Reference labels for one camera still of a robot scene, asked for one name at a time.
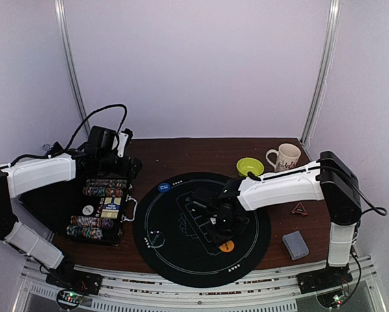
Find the orange big blind button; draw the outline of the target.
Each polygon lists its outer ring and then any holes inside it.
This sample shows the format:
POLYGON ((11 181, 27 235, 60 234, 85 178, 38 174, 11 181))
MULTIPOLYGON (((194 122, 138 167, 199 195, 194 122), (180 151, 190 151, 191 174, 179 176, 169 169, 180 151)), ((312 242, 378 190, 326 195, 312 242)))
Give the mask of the orange big blind button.
POLYGON ((224 253, 230 253, 234 250, 234 243, 233 241, 227 241, 219 246, 219 249, 224 253))

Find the blue small blind button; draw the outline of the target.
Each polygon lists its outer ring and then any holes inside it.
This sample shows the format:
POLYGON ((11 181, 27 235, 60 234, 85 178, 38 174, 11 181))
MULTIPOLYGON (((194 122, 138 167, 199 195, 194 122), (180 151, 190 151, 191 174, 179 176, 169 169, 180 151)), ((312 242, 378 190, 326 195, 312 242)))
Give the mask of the blue small blind button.
POLYGON ((168 192, 170 189, 171 189, 171 186, 168 183, 161 183, 158 185, 159 192, 165 193, 165 192, 168 192))

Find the clear acrylic dealer puck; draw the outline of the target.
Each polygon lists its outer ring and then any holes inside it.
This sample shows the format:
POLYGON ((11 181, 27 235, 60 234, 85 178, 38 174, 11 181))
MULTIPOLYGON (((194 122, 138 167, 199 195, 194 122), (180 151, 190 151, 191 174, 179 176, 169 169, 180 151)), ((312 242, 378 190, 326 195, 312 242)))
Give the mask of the clear acrylic dealer puck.
POLYGON ((149 231, 147 236, 148 247, 158 249, 163 247, 166 242, 165 235, 159 230, 149 231))

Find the red black triangle button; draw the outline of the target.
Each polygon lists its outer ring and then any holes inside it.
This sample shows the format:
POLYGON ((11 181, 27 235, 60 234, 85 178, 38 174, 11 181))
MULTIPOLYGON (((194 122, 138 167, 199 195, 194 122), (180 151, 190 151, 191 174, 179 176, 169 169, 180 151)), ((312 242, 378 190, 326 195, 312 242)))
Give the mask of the red black triangle button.
POLYGON ((293 215, 301 215, 301 216, 308 216, 307 210, 305 209, 304 205, 299 202, 292 210, 291 213, 293 215))

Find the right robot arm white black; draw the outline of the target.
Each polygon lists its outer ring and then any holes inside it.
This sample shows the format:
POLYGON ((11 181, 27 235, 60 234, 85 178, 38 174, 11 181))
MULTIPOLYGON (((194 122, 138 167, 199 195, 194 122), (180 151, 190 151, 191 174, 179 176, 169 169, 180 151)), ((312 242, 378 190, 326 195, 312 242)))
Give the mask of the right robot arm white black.
POLYGON ((240 235, 249 223, 247 213, 290 202, 324 201, 331 228, 327 267, 319 274, 323 286, 332 287, 344 276, 353 245, 353 236, 362 215, 362 204, 386 216, 359 189, 356 175, 331 151, 316 161, 287 171, 229 179, 221 192, 198 188, 189 200, 189 209, 213 221, 206 231, 216 246, 240 235))

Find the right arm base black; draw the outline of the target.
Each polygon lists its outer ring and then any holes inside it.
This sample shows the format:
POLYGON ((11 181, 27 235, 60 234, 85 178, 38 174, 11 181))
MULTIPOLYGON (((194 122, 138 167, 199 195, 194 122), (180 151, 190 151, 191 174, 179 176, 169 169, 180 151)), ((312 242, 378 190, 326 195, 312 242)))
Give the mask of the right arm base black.
POLYGON ((301 294, 318 292, 353 281, 348 264, 340 267, 326 265, 323 269, 300 273, 296 278, 301 294))

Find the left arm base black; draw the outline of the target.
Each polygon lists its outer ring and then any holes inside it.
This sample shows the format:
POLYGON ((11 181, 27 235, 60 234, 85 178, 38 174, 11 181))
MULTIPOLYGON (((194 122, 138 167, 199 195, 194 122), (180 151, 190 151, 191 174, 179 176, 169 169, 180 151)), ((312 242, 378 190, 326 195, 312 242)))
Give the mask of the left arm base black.
POLYGON ((85 295, 98 295, 102 280, 100 274, 75 269, 74 260, 65 256, 56 269, 49 269, 45 282, 85 295))

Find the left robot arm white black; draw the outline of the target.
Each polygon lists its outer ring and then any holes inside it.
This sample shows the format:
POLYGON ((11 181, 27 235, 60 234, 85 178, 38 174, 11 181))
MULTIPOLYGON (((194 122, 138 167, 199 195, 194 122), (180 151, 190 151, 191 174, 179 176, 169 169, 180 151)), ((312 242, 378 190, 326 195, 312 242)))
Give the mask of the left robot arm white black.
POLYGON ((29 155, 26 161, 0 165, 0 241, 55 270, 55 279, 65 288, 76 287, 80 276, 66 264, 66 255, 19 221, 12 210, 12 199, 74 179, 95 180, 109 174, 134 179, 142 163, 125 155, 132 136, 130 129, 117 132, 94 126, 87 142, 78 149, 55 148, 44 156, 29 155))

